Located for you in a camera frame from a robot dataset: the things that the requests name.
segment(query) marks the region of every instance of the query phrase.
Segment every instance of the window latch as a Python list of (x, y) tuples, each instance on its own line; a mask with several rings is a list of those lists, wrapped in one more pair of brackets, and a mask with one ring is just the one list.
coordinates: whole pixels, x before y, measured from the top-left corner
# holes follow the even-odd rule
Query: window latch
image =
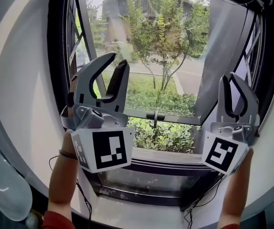
[(154, 125), (153, 127), (156, 128), (157, 127), (157, 121), (163, 121), (165, 119), (165, 115), (163, 113), (158, 113), (158, 111), (154, 111), (151, 113), (147, 113), (147, 118), (154, 120)]

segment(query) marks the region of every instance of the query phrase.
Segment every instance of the window sill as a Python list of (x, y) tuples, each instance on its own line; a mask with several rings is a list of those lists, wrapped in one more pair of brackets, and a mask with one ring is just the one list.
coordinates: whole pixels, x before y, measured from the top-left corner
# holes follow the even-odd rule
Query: window sill
[(172, 153), (134, 147), (132, 157), (146, 161), (173, 163), (173, 164), (201, 164), (200, 154)]

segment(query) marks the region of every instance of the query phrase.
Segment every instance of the human arm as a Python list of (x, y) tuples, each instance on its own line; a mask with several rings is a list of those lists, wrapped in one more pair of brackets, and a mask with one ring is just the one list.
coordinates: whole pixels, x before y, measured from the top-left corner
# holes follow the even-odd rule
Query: human arm
[(230, 178), (218, 223), (219, 229), (230, 224), (240, 224), (247, 199), (252, 157), (251, 149), (237, 172)]
[[(75, 81), (70, 91), (75, 88)], [(72, 117), (72, 108), (68, 108), (68, 117)], [(62, 150), (76, 157), (70, 133), (63, 137)], [(79, 162), (76, 159), (59, 155), (56, 159), (49, 184), (48, 211), (59, 213), (71, 219), (71, 200), (74, 195)]]

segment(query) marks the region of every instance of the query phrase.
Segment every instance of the sidewalk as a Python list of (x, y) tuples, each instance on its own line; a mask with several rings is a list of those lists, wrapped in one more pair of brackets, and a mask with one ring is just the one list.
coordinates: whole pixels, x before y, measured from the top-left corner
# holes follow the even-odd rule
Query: sidewalk
[[(150, 71), (142, 63), (130, 63), (129, 66), (130, 66), (130, 72), (132, 73), (146, 73), (146, 74), (150, 73)], [(161, 65), (151, 63), (149, 66), (153, 74), (162, 75)], [(203, 67), (204, 67), (204, 61), (185, 59), (183, 65), (174, 74), (174, 78), (178, 78), (178, 83), (180, 84), (183, 90), (183, 93), (194, 94), (194, 95), (198, 94), (201, 76), (203, 73)], [(114, 70), (112, 65), (109, 65), (106, 69), (111, 71)]]

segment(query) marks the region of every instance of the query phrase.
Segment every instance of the window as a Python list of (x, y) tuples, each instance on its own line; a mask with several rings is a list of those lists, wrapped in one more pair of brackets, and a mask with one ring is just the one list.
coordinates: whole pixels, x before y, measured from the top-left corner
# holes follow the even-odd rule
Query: window
[(115, 187), (124, 191), (157, 196), (180, 197), (182, 190), (187, 190), (198, 177), (167, 176), (126, 169), (116, 169), (99, 173), (106, 187)]
[(130, 65), (125, 113), (136, 128), (132, 164), (85, 172), (95, 192), (155, 205), (201, 194), (217, 177), (201, 154), (203, 134), (215, 120), (219, 79), (232, 71), (254, 78), (261, 18), (230, 0), (70, 2), (70, 72), (115, 51), (94, 83), (104, 97), (114, 68), (123, 59)]

